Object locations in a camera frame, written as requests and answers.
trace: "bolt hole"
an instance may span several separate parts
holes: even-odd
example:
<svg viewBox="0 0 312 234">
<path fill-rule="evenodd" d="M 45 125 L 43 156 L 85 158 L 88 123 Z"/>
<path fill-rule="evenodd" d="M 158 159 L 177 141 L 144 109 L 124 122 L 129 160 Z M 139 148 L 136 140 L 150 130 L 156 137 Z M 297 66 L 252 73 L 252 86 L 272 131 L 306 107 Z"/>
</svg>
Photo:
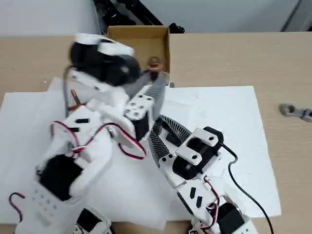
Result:
<svg viewBox="0 0 312 234">
<path fill-rule="evenodd" d="M 293 113 L 295 111 L 295 107 L 294 106 L 287 106 L 285 108 L 286 112 L 288 113 Z"/>
</svg>

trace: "black cable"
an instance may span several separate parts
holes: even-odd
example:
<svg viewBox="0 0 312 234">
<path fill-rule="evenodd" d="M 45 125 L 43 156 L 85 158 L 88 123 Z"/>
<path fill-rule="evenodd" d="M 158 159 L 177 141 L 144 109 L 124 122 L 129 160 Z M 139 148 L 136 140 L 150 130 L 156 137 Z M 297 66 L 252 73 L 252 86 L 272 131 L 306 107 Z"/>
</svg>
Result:
<svg viewBox="0 0 312 234">
<path fill-rule="evenodd" d="M 68 73 L 70 69 L 72 68 L 72 65 L 69 65 L 66 67 L 64 73 L 63 73 L 63 95 L 64 95 L 64 102 L 65 102 L 65 115 L 66 117 L 69 116 L 69 101 L 68 101 L 68 95 L 67 95 L 67 80 L 68 80 Z"/>
<path fill-rule="evenodd" d="M 234 179 L 234 176 L 231 172 L 231 166 L 232 164 L 235 164 L 237 161 L 238 161 L 238 156 L 229 148 L 227 147 L 225 144 L 223 143 L 220 143 L 220 145 L 227 151 L 229 152 L 231 155 L 234 156 L 234 161 L 230 162 L 229 163 L 229 166 L 228 166 L 228 169 L 229 169 L 229 174 L 230 174 L 230 177 L 232 179 L 232 181 L 234 182 L 234 184 L 240 189 L 240 191 L 242 191 L 247 197 L 249 197 L 259 208 L 260 210 L 262 211 L 262 213 L 264 214 L 265 218 L 267 219 L 267 222 L 268 222 L 268 225 L 270 227 L 270 230 L 271 230 L 271 234 L 274 234 L 274 230 L 273 230 L 273 226 L 272 226 L 272 223 L 270 221 L 270 218 L 269 216 L 267 215 L 267 213 L 265 212 L 264 208 L 259 204 L 259 202 L 257 202 L 256 199 L 254 199 L 251 195 L 249 195 L 242 187 L 239 186 L 239 184 L 236 182 L 236 180 Z"/>
</svg>

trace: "wire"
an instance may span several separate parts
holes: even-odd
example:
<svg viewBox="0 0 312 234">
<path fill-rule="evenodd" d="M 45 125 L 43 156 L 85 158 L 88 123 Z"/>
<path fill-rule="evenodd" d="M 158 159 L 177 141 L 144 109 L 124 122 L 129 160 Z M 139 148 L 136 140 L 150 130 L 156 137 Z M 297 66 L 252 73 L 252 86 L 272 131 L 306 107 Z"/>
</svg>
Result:
<svg viewBox="0 0 312 234">
<path fill-rule="evenodd" d="M 69 116 L 69 101 L 68 101 L 68 95 L 67 95 L 67 80 L 68 80 L 68 73 L 70 69 L 72 69 L 73 66 L 69 65 L 65 68 L 63 73 L 63 96 L 64 96 L 64 102 L 65 102 L 65 115 L 66 117 Z"/>
<path fill-rule="evenodd" d="M 16 210 L 17 213 L 19 214 L 19 222 L 22 222 L 22 221 L 23 221 L 23 213 L 22 213 L 22 211 L 17 207 L 17 205 L 15 205 L 15 204 L 13 203 L 13 201 L 12 201 L 12 198 L 13 198 L 14 195 L 19 196 L 20 198 L 23 198 L 23 199 L 25 199 L 25 196 L 24 196 L 23 194 L 16 193 L 16 192 L 10 194 L 10 196 L 9 196 L 9 203 L 10 203 L 10 205 L 14 208 L 14 210 Z"/>
<path fill-rule="evenodd" d="M 235 164 L 237 161 L 238 161 L 238 156 L 229 148 L 227 147 L 224 143 L 220 143 L 220 145 L 227 151 L 229 152 L 231 155 L 234 156 L 234 160 L 232 162 L 229 163 L 229 166 L 228 166 L 228 170 L 229 170 L 229 174 L 230 174 L 230 177 L 233 181 L 233 183 L 237 186 L 237 188 L 242 191 L 247 197 L 249 197 L 259 208 L 260 210 L 262 211 L 262 213 L 264 214 L 265 218 L 267 219 L 267 222 L 268 222 L 268 225 L 270 227 L 270 230 L 271 230 L 271 234 L 274 234 L 274 230 L 273 230 L 273 226 L 272 226 L 272 223 L 270 221 L 270 218 L 269 216 L 267 215 L 266 211 L 264 210 L 264 208 L 259 204 L 259 202 L 257 202 L 256 199 L 254 199 L 251 195 L 249 195 L 242 187 L 239 186 L 239 184 L 236 182 L 236 180 L 234 179 L 234 176 L 232 174 L 232 171 L 231 171 L 231 166 L 233 164 Z"/>
<path fill-rule="evenodd" d="M 201 230 L 203 232 L 205 232 L 206 230 L 210 229 L 216 222 L 217 222 L 217 219 L 218 219 L 218 212 L 219 212 L 219 206 L 220 206 L 220 197 L 218 195 L 218 193 L 216 192 L 216 190 L 214 189 L 214 187 L 211 185 L 211 183 L 209 182 L 209 180 L 206 179 L 206 177 L 204 178 L 204 181 L 205 183 L 208 183 L 211 187 L 211 190 L 213 191 L 215 197 L 216 197 L 216 200 L 217 200 L 217 203 L 211 203 L 209 204 L 208 207 L 206 207 L 206 209 L 208 211 L 210 210 L 214 210 L 214 216 L 213 216 L 213 221 L 211 223 L 210 226 L 207 226 L 207 227 L 202 227 L 201 226 Z"/>
<path fill-rule="evenodd" d="M 107 127 L 107 126 L 115 126 L 115 127 L 118 127 L 119 130 L 120 130 L 133 144 L 135 144 L 137 147 L 139 147 L 139 148 L 143 151 L 143 153 L 144 153 L 144 156 L 143 156 L 143 157 L 136 156 L 136 155 L 132 155 L 132 154 L 126 152 L 126 151 L 122 148 L 121 144 L 119 143 L 119 144 L 118 144 L 119 148 L 121 149 L 121 151 L 122 151 L 126 156 L 129 156 L 129 157 L 132 157 L 132 158 L 135 158 L 135 159 L 139 159 L 139 160 L 142 160 L 142 159 L 145 158 L 145 156 L 146 156 L 146 151 L 145 151 L 144 147 L 139 143 L 139 141 L 138 141 L 137 139 L 133 138 L 129 133 L 127 133 L 122 127 L 120 127 L 120 126 L 119 126 L 118 124 L 116 124 L 116 123 L 105 123 L 105 124 L 103 124 L 102 126 L 100 126 L 100 127 L 96 130 L 96 132 L 94 133 L 94 135 L 87 141 L 87 143 L 86 143 L 85 145 L 83 145 L 83 146 L 78 146 L 76 149 L 73 150 L 73 152 L 74 152 L 74 153 L 81 153 L 82 151 L 84 151 L 84 150 L 87 148 L 87 146 L 94 140 L 94 138 L 97 136 L 97 134 L 98 134 L 103 128 L 105 128 L 105 127 Z"/>
<path fill-rule="evenodd" d="M 87 146 L 94 140 L 94 138 L 97 136 L 97 134 L 105 127 L 107 126 L 115 126 L 115 127 L 118 127 L 120 129 L 120 131 L 133 143 L 135 144 L 137 147 L 139 147 L 143 153 L 144 153 L 144 156 L 143 157 L 140 157 L 140 156 L 136 156 L 136 155 L 132 155 L 128 152 L 126 152 L 122 145 L 119 143 L 118 146 L 119 148 L 121 149 L 121 151 L 128 157 L 131 157 L 131 158 L 134 158 L 134 159 L 139 159 L 139 160 L 142 160 L 145 158 L 146 156 L 146 151 L 144 149 L 144 147 L 137 141 L 137 139 L 133 138 L 129 133 L 127 133 L 122 127 L 120 127 L 118 124 L 116 123 L 105 123 L 103 124 L 102 126 L 100 126 L 96 132 L 94 133 L 94 135 L 87 141 L 87 143 L 85 145 L 80 145 L 79 143 L 79 140 L 78 140 L 78 137 L 77 135 L 64 123 L 60 122 L 60 121 L 53 121 L 52 124 L 51 124 L 51 135 L 53 136 L 54 135 L 54 124 L 59 124 L 61 125 L 62 127 L 64 127 L 75 139 L 75 142 L 76 142 L 76 147 L 71 149 L 73 151 L 74 154 L 80 154 L 82 151 L 84 151 Z"/>
</svg>

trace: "small black rectangle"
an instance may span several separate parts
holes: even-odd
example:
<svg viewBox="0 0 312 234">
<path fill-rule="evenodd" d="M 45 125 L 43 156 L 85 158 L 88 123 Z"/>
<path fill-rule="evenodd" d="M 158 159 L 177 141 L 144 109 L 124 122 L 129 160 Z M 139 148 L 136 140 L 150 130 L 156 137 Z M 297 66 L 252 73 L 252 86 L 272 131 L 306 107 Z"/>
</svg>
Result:
<svg viewBox="0 0 312 234">
<path fill-rule="evenodd" d="M 201 201 L 203 200 L 202 196 L 198 196 L 197 197 L 197 202 L 196 202 L 196 207 L 200 208 L 201 207 Z"/>
<path fill-rule="evenodd" d="M 80 131 L 80 128 L 69 128 L 70 130 L 72 130 L 74 133 L 78 133 Z"/>
<path fill-rule="evenodd" d="M 90 123 L 90 119 L 89 118 L 79 118 L 79 119 L 76 119 L 75 123 Z"/>
<path fill-rule="evenodd" d="M 196 192 L 196 188 L 192 187 L 191 188 L 191 193 L 190 193 L 190 198 L 193 199 L 195 197 L 195 192 Z"/>
</svg>

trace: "black cable in background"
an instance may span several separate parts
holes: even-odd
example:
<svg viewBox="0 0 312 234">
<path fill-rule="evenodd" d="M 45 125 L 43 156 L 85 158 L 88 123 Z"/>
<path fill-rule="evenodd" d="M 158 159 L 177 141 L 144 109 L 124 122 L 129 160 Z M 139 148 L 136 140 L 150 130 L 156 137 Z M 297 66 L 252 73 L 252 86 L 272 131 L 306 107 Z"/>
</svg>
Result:
<svg viewBox="0 0 312 234">
<path fill-rule="evenodd" d="M 227 151 L 229 152 L 231 155 L 234 156 L 234 161 L 230 162 L 229 163 L 229 166 L 228 166 L 228 169 L 229 169 L 229 174 L 230 174 L 230 177 L 233 181 L 233 183 L 240 189 L 240 191 L 242 191 L 247 197 L 249 197 L 259 208 L 260 210 L 262 211 L 262 213 L 264 214 L 265 218 L 267 219 L 267 222 L 269 224 L 269 227 L 270 227 L 270 230 L 271 230 L 271 234 L 274 234 L 274 230 L 273 230 L 273 226 L 272 226 L 272 223 L 270 221 L 270 218 L 269 216 L 267 215 L 267 213 L 265 212 L 264 208 L 259 204 L 259 202 L 257 202 L 256 199 L 254 199 L 251 195 L 249 195 L 249 193 L 247 193 L 242 187 L 239 186 L 239 184 L 236 182 L 236 180 L 234 179 L 234 176 L 232 174 L 232 171 L 231 171 L 231 166 L 232 164 L 235 164 L 237 161 L 238 161 L 238 156 L 229 148 L 227 147 L 225 144 L 223 143 L 220 143 L 220 145 Z"/>
</svg>

